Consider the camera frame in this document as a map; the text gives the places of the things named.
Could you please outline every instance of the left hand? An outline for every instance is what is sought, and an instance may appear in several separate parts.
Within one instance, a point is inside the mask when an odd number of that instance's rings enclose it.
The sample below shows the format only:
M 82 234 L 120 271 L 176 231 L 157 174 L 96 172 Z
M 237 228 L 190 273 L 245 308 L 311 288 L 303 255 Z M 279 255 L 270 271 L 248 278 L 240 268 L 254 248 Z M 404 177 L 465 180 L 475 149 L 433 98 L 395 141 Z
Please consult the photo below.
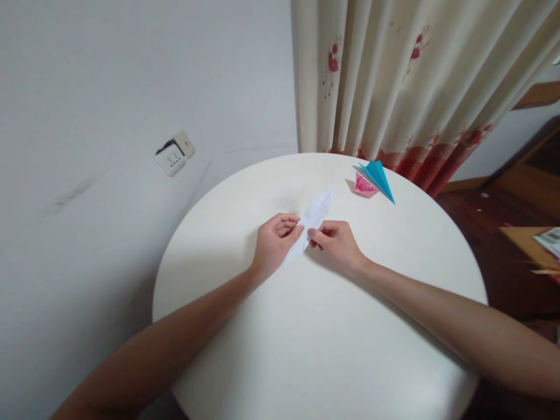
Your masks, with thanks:
M 303 232 L 297 226 L 299 217 L 279 213 L 258 228 L 257 247 L 250 269 L 263 279 L 269 278 L 282 265 L 292 245 Z

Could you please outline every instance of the paper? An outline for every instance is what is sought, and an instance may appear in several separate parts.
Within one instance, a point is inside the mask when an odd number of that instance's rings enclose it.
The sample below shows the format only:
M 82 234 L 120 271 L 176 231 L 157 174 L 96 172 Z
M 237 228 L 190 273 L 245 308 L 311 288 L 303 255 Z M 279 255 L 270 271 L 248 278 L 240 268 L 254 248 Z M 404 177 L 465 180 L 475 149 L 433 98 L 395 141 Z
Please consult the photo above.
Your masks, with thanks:
M 367 179 L 356 172 L 356 185 L 354 186 L 356 194 L 366 198 L 372 198 L 379 190 L 371 185 Z
M 560 227 L 548 230 L 538 236 L 533 236 L 533 238 L 556 258 L 560 258 Z
M 389 200 L 391 200 L 395 204 L 395 200 L 393 199 L 393 195 L 391 193 L 391 188 L 389 187 L 389 183 L 387 182 L 387 177 L 385 176 L 385 171 L 383 169 L 383 165 L 381 161 L 378 160 L 377 162 L 371 161 L 367 164 L 367 167 L 360 163 L 360 166 L 364 170 L 364 172 L 372 179 L 372 181 L 377 185 L 377 187 L 381 190 L 383 194 L 387 196 Z
M 303 228 L 302 235 L 299 237 L 297 242 L 292 245 L 290 250 L 288 251 L 288 255 L 284 259 L 282 265 L 285 265 L 292 261 L 297 256 L 303 254 L 305 249 L 311 242 L 311 238 L 307 234 L 308 229 L 318 229 L 322 224 L 325 218 L 328 215 L 329 210 L 331 209 L 331 204 L 333 203 L 333 196 L 334 190 L 331 188 L 328 191 L 321 194 L 319 197 L 313 200 L 311 205 L 305 210 L 305 214 L 299 220 L 299 225 L 305 226 Z

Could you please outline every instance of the wall socket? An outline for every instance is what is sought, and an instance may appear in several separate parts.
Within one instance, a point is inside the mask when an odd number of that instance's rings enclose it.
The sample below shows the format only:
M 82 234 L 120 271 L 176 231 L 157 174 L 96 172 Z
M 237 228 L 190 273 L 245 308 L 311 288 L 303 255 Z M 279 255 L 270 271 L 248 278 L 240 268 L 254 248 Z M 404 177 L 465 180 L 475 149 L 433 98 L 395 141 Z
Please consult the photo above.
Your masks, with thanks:
M 187 159 L 190 159 L 196 152 L 191 139 L 187 136 L 187 133 L 185 133 L 184 130 L 181 130 L 174 135 L 173 140 L 175 140 L 175 143 L 179 146 Z
M 179 172 L 179 169 L 185 166 L 187 162 L 185 156 L 173 140 L 165 143 L 165 145 L 156 152 L 155 159 L 169 176 L 173 176 Z

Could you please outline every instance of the tabletop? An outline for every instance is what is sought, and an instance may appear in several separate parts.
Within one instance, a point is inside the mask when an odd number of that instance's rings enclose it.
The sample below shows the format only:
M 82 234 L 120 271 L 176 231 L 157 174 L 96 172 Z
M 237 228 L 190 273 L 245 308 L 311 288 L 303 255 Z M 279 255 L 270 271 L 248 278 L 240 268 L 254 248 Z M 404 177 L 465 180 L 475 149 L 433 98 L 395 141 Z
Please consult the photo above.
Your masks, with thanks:
M 334 189 L 327 219 L 402 274 L 487 303 L 459 229 L 427 194 L 385 170 L 396 205 L 354 193 L 355 157 L 303 153 L 250 166 L 185 216 L 159 268 L 153 320 L 225 283 L 252 259 L 257 228 L 302 215 Z M 326 253 L 279 269 L 204 347 L 172 391 L 192 420 L 456 419 L 478 376 L 381 296 L 350 283 Z

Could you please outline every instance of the hand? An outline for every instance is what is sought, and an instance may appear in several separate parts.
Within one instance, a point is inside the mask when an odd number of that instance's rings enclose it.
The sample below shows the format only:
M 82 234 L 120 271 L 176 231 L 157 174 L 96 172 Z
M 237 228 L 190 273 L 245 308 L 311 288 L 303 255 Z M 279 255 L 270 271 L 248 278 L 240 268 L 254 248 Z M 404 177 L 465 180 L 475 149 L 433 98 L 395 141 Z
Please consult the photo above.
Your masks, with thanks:
M 250 270 L 262 279 L 269 278 L 282 265 L 288 251 L 299 239 L 303 225 L 299 217 L 279 213 L 258 228 L 257 247 Z
M 348 222 L 325 220 L 319 229 L 309 229 L 311 248 L 325 250 L 343 270 L 355 275 L 368 258 L 362 254 Z

